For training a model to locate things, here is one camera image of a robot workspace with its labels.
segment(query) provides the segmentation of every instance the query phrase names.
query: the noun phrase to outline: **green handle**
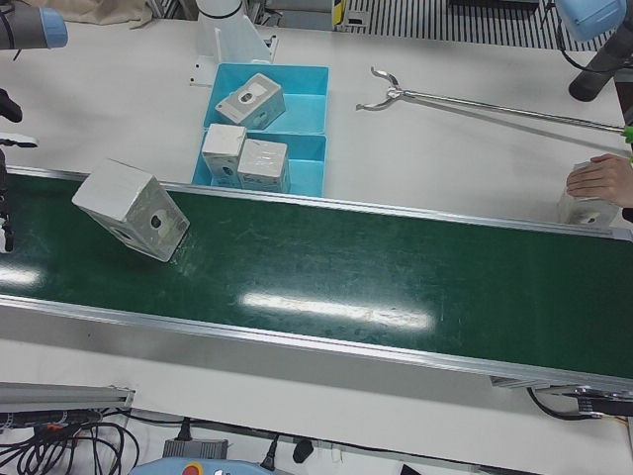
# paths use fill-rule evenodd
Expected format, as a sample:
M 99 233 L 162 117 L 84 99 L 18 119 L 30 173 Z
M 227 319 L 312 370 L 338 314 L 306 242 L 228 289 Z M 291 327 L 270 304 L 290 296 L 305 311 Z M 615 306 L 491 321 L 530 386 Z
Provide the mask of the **green handle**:
M 633 143 L 633 127 L 627 126 L 622 130 L 622 136 L 626 139 L 627 143 Z

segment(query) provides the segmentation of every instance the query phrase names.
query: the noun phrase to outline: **reacher grabber tool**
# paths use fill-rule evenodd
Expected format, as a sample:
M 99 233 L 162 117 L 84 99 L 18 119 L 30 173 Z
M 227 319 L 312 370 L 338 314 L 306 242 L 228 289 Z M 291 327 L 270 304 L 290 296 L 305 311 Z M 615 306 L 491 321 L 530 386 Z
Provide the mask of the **reacher grabber tool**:
M 625 137 L 627 143 L 633 143 L 633 127 L 610 126 L 608 124 L 600 124 L 598 122 L 585 121 L 583 119 L 575 119 L 572 117 L 554 116 L 551 114 L 543 114 L 540 112 L 532 111 L 522 111 L 520 109 L 512 109 L 510 107 L 486 104 L 485 102 L 470 101 L 468 99 L 458 99 L 456 97 L 437 96 L 424 92 L 410 91 L 407 89 L 403 89 L 400 86 L 398 79 L 396 79 L 396 77 L 389 72 L 375 69 L 374 66 L 372 66 L 372 74 L 374 74 L 376 77 L 382 77 L 383 79 L 389 81 L 390 86 L 387 89 L 387 99 L 379 104 L 357 104 L 357 111 L 382 111 L 399 99 L 406 98 L 421 102 L 430 101 L 443 104 L 453 104 L 456 106 L 472 107 L 475 109 L 483 109 L 486 111 L 510 114 L 513 116 L 527 117 L 530 119 L 554 122 L 557 124 L 566 124 L 568 126 L 584 127 L 586 129 L 596 129 L 599 131 L 612 132 Z

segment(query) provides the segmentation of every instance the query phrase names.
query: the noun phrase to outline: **conveyor belt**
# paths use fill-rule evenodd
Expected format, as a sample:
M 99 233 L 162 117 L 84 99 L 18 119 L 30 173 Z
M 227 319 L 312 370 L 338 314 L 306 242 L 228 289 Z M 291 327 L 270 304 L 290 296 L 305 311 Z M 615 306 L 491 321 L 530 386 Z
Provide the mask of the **conveyor belt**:
M 0 294 L 633 380 L 633 243 L 172 192 L 172 260 L 11 177 Z

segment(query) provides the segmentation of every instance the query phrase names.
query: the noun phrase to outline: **metal rod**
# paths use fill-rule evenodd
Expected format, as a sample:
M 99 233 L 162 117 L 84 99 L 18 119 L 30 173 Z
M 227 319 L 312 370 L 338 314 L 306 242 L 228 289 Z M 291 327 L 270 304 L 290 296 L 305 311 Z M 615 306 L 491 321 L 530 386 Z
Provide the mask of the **metal rod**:
M 485 109 L 488 111 L 500 112 L 502 114 L 529 117 L 531 119 L 555 122 L 558 124 L 567 124 L 569 126 L 577 126 L 577 127 L 584 127 L 587 129 L 597 129 L 599 131 L 614 132 L 620 135 L 624 133 L 623 127 L 610 126 L 609 124 L 600 124 L 598 122 L 585 121 L 583 119 L 575 119 L 572 117 L 554 116 L 551 114 L 543 114 L 540 112 L 532 112 L 532 111 L 522 111 L 520 109 L 512 109 L 510 107 L 486 104 L 485 102 L 469 101 L 468 99 L 458 99 L 455 97 L 447 97 L 447 96 L 436 96 L 434 94 L 426 94 L 422 92 L 402 91 L 402 94 L 405 97 L 408 97 L 410 99 L 415 99 L 415 100 L 421 99 L 421 100 L 427 100 L 427 101 L 455 104 L 458 106 L 474 107 L 477 109 Z

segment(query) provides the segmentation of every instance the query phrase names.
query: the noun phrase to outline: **metal bar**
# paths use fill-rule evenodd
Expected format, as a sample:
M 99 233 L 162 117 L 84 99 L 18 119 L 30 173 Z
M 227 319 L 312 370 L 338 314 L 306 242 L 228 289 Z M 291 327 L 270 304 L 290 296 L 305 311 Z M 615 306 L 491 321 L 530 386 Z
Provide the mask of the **metal bar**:
M 557 124 L 565 124 L 568 126 L 583 127 L 586 129 L 596 129 L 599 131 L 613 132 L 622 135 L 624 128 L 620 126 L 611 126 L 609 124 L 601 124 L 598 122 L 586 121 L 583 119 L 576 119 L 573 117 L 555 116 L 552 114 L 543 114 L 541 112 L 524 111 L 521 109 L 513 109 L 511 107 L 498 106 L 494 104 L 487 104 L 485 102 L 471 101 L 468 99 L 459 99 L 456 97 L 438 96 L 435 94 L 428 94 L 424 92 L 415 91 L 403 91 L 403 96 L 422 101 L 433 101 L 445 104 L 453 104 L 457 106 L 473 107 L 476 109 L 484 109 L 487 111 L 499 112 L 502 114 L 509 114 L 513 116 L 528 117 L 530 119 L 537 119 L 541 121 L 553 122 Z
M 134 394 L 114 387 L 0 383 L 0 412 L 128 408 Z

